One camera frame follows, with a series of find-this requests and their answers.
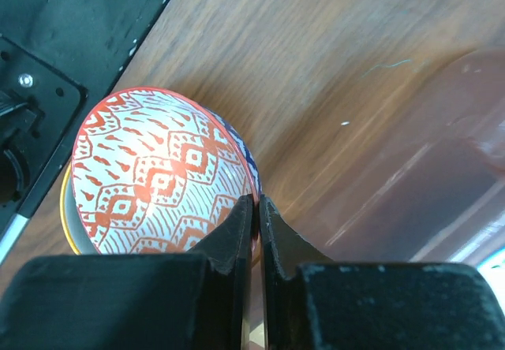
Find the wood grain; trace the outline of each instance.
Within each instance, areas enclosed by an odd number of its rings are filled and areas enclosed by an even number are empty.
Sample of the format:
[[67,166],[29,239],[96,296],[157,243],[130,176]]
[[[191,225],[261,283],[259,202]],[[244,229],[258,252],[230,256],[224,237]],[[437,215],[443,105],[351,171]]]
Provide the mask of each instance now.
[[[172,0],[116,89],[169,88],[225,117],[255,155],[264,191],[295,222],[427,77],[475,48],[505,44],[504,6],[505,0]],[[30,258],[69,253],[58,219],[60,183],[2,267],[0,291]],[[311,240],[309,226],[296,229]],[[253,308],[259,291],[256,280]]]

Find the geometric pattern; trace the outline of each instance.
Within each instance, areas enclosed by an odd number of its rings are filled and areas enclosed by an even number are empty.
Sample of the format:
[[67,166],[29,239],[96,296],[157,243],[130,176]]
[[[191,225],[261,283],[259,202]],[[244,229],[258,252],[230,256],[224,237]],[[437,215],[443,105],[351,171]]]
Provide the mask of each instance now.
[[225,123],[155,88],[120,91],[95,107],[76,138],[72,183],[99,253],[186,251],[239,196],[260,195],[256,165]]

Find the screw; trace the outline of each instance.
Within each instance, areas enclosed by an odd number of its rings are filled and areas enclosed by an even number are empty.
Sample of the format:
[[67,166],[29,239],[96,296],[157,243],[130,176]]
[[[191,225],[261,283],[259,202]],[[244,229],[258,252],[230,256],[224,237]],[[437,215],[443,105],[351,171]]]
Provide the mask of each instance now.
[[33,77],[28,73],[23,73],[19,75],[17,82],[22,88],[30,88],[33,86]]

